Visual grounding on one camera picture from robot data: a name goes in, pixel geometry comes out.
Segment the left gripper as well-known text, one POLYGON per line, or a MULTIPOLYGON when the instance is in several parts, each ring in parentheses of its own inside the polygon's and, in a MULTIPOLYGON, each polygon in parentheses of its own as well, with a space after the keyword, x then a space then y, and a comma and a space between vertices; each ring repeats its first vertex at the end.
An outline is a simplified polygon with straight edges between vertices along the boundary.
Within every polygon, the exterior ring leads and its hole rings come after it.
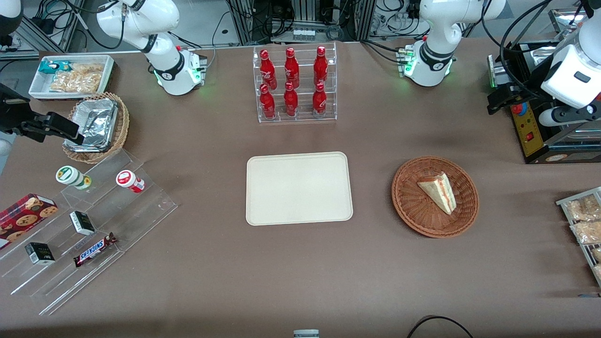
POLYGON ((509 77, 508 86, 498 86, 487 95, 489 115, 494 115, 503 107, 532 100, 539 104, 549 103, 549 94, 541 89, 541 84, 547 78, 549 70, 533 70, 528 79, 523 77, 523 73, 518 73, 517 76, 509 70, 506 70, 505 73, 509 77))

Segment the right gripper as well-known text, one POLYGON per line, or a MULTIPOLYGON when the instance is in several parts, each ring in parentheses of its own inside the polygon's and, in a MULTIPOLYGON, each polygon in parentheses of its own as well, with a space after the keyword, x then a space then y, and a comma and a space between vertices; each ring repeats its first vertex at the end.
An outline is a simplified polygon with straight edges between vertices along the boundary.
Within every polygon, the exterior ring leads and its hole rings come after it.
MULTIPOLYGON (((6 134, 44 141, 47 129, 45 116, 32 110, 29 99, 8 86, 0 85, 0 130, 6 134)), ((78 133, 79 126, 58 113, 47 113, 47 128, 64 137, 63 144, 83 144, 85 138, 78 133)))

